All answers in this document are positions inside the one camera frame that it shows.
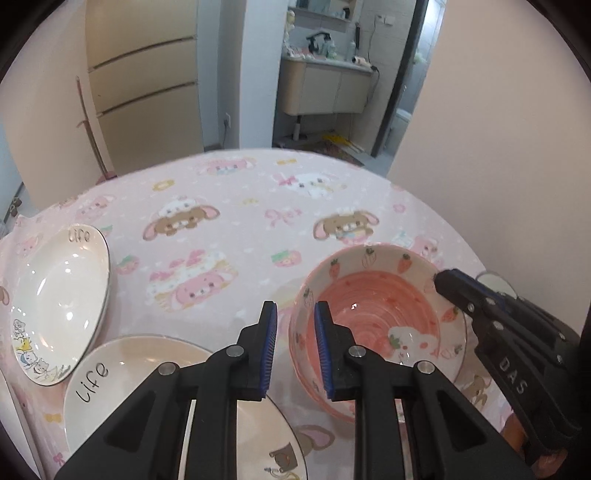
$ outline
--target mirror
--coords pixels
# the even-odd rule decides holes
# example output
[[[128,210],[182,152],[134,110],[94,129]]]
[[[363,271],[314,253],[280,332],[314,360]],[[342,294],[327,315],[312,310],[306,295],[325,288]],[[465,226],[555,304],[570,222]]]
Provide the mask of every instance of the mirror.
[[[357,0],[297,0],[294,7],[328,17],[349,20]]]

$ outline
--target bunny illustration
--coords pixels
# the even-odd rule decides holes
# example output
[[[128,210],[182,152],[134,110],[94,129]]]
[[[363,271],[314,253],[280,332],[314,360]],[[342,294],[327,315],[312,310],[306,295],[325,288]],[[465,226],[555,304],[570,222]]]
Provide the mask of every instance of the bunny illustration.
[[[436,358],[439,341],[433,335],[420,333],[412,327],[391,327],[388,331],[390,345],[394,349],[393,360],[403,365],[413,366],[419,360],[430,356]]]
[[[26,258],[33,251],[39,242],[43,239],[43,234],[40,233],[37,236],[27,238],[24,242],[17,245],[17,254],[21,258]]]
[[[314,238],[326,240],[333,235],[346,245],[362,244],[374,232],[370,225],[377,224],[378,217],[364,210],[338,213],[316,222]]]
[[[94,222],[105,214],[105,209],[115,200],[113,195],[100,195],[94,200],[87,200],[78,208],[76,222]]]
[[[236,159],[214,159],[205,162],[199,169],[200,175],[228,175],[256,165],[254,158],[244,157]]]
[[[280,187],[313,199],[330,198],[335,191],[336,178],[323,173],[300,173],[290,177],[286,177],[283,173],[275,173],[273,179]]]
[[[200,205],[197,200],[184,196],[167,203],[155,215],[155,219],[144,230],[144,240],[154,240],[158,235],[173,236],[183,228],[195,228],[202,220],[213,220],[220,216],[217,208]]]
[[[427,238],[425,236],[416,237],[410,250],[429,260],[437,268],[443,266],[443,258],[439,252],[438,242],[433,238]]]
[[[151,274],[148,298],[169,312],[184,310],[220,293],[236,278],[223,254],[204,250],[171,262],[168,270]]]

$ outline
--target plate rim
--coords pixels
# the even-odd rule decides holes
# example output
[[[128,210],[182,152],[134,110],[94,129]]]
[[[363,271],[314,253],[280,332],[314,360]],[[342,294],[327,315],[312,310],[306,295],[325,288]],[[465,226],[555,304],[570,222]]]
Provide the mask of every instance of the plate rim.
[[[17,360],[18,366],[20,367],[20,369],[23,371],[23,373],[25,374],[25,376],[31,381],[33,382],[35,385],[39,385],[41,387],[53,387],[54,385],[58,385],[60,383],[62,383],[64,380],[66,380],[67,378],[70,378],[71,374],[74,373],[74,370],[76,370],[76,368],[78,367],[78,365],[80,365],[80,363],[82,362],[82,360],[84,360],[84,357],[86,356],[86,354],[89,352],[89,348],[92,346],[92,344],[94,343],[94,341],[96,340],[96,336],[98,334],[98,331],[105,319],[105,313],[106,313],[106,308],[107,308],[107,304],[109,302],[109,293],[111,291],[111,279],[112,279],[112,268],[111,268],[111,251],[109,249],[109,244],[107,243],[107,240],[105,239],[105,236],[101,233],[101,231],[92,226],[92,225],[88,225],[86,223],[72,223],[67,227],[64,227],[62,229],[60,229],[57,233],[55,233],[54,235],[52,235],[50,237],[50,239],[41,246],[41,248],[35,252],[35,254],[33,255],[33,257],[31,258],[31,261],[35,259],[35,257],[42,252],[43,247],[45,247],[53,238],[57,237],[59,234],[61,234],[64,231],[68,231],[70,230],[72,227],[84,227],[90,230],[93,230],[94,232],[99,234],[99,239],[102,241],[102,244],[105,246],[105,250],[106,250],[106,254],[107,254],[107,278],[106,278],[106,288],[105,288],[105,294],[103,297],[103,303],[100,307],[100,312],[98,315],[98,321],[95,324],[95,327],[93,329],[92,335],[90,336],[90,339],[88,341],[88,343],[86,344],[86,347],[84,349],[84,351],[82,352],[82,354],[80,355],[80,358],[78,359],[78,361],[76,362],[76,364],[72,367],[72,369],[66,374],[64,375],[62,378],[60,378],[58,381],[52,382],[52,383],[39,383],[38,381],[36,381],[35,379],[31,378],[26,370],[22,367],[20,361],[18,360],[17,357],[17,351],[14,348],[14,342],[13,342],[13,338],[12,338],[12,331],[11,331],[11,346],[12,346],[12,353],[15,356],[15,359]],[[14,299],[17,298],[16,293],[18,292],[18,287],[20,284],[20,279],[19,282],[17,284],[17,287],[15,288],[15,294],[12,300],[12,304],[14,306]]]
[[[121,335],[121,336],[118,336],[116,338],[113,338],[113,339],[109,340],[108,342],[103,343],[102,345],[99,345],[98,347],[96,347],[95,349],[93,349],[93,351],[91,353],[94,353],[95,351],[102,349],[106,345],[110,345],[112,343],[119,342],[119,341],[125,340],[125,339],[130,339],[130,338],[137,338],[137,339],[141,339],[141,338],[164,338],[164,339],[168,339],[168,340],[177,340],[179,342],[188,343],[189,345],[192,345],[194,347],[197,347],[197,348],[203,350],[204,352],[208,353],[210,356],[215,353],[215,352],[212,352],[211,350],[209,350],[209,349],[207,349],[205,347],[202,347],[201,345],[198,345],[197,343],[194,343],[194,342],[191,342],[189,340],[182,339],[182,338],[178,338],[178,337],[175,337],[175,336],[165,335],[163,333],[128,333],[126,335]],[[72,382],[69,382],[68,383],[68,386],[66,387],[66,392],[64,393],[64,404],[63,404],[63,407],[62,407],[62,415],[63,415],[63,418],[64,418],[64,433],[65,433],[65,437],[66,437],[66,445],[68,447],[68,451],[70,452],[70,456],[72,454],[74,454],[74,452],[75,452],[75,450],[74,450],[74,452],[72,452],[72,449],[70,447],[70,442],[68,441],[68,435],[67,435],[68,429],[67,429],[67,425],[66,425],[66,423],[67,423],[66,422],[66,398],[68,397],[68,391],[70,390],[70,386],[71,385],[72,385]],[[306,456],[304,455],[304,451],[301,448],[300,441],[297,439],[297,435],[296,435],[293,427],[291,426],[290,422],[287,420],[287,418],[285,417],[285,415],[283,414],[283,412],[281,411],[281,409],[273,401],[273,399],[268,394],[265,396],[265,398],[271,402],[272,406],[275,408],[275,410],[277,412],[279,412],[279,415],[281,416],[281,418],[283,418],[285,424],[289,428],[289,430],[291,432],[291,435],[294,438],[295,443],[296,443],[296,445],[297,445],[297,447],[298,447],[298,449],[299,449],[299,451],[301,453],[301,458],[302,458],[303,463],[304,463],[304,470],[306,472],[306,480],[309,480],[308,464],[306,462]]]

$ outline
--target bow print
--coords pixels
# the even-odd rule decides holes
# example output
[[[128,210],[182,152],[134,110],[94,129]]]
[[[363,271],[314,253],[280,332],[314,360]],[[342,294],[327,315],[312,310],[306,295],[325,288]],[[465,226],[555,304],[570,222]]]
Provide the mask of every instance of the bow print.
[[[291,220],[300,215],[301,210],[299,208],[293,210],[284,210],[282,212],[280,212],[279,210],[270,209],[265,212],[265,217],[271,220],[271,226],[275,226],[275,224],[280,220],[282,220],[288,225],[293,225],[293,222]]]
[[[64,456],[61,454],[61,452],[55,455],[53,461],[57,463],[59,466],[62,466],[64,463],[66,463],[66,461],[64,460]]]
[[[283,186],[283,185],[291,185],[292,183],[297,183],[297,178],[295,178],[293,175],[285,180],[281,180],[279,182],[279,185]]]
[[[56,422],[56,423],[61,423],[61,414],[60,413],[45,413],[43,414],[43,417],[45,418],[45,421],[47,423],[51,423],[52,421]]]

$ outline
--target pink tablecloth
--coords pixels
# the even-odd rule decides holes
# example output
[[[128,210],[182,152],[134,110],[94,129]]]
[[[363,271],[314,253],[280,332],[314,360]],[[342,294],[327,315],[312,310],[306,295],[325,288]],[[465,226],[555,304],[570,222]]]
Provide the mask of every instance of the pink tablecloth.
[[[316,222],[356,210],[378,218],[371,237],[314,238]],[[244,326],[258,320],[264,300],[278,303],[269,396],[307,443],[312,480],[353,478],[353,425],[333,419],[309,399],[291,366],[287,324],[306,275],[328,255],[363,241],[393,242],[438,267],[470,275],[483,270],[445,220],[389,181],[316,154],[245,150],[130,174],[34,218],[19,218],[15,231],[0,242],[0,286],[11,295],[27,257],[74,222],[103,232],[116,271],[98,344],[121,335],[158,333],[215,351],[234,343]],[[204,283],[193,273],[202,270],[195,266],[209,264]],[[10,305],[0,303],[0,367],[25,407],[52,478],[69,456],[62,415],[67,381],[40,387],[26,378],[12,353],[9,312]],[[475,344],[470,329],[456,385],[500,429],[509,409],[474,357]]]

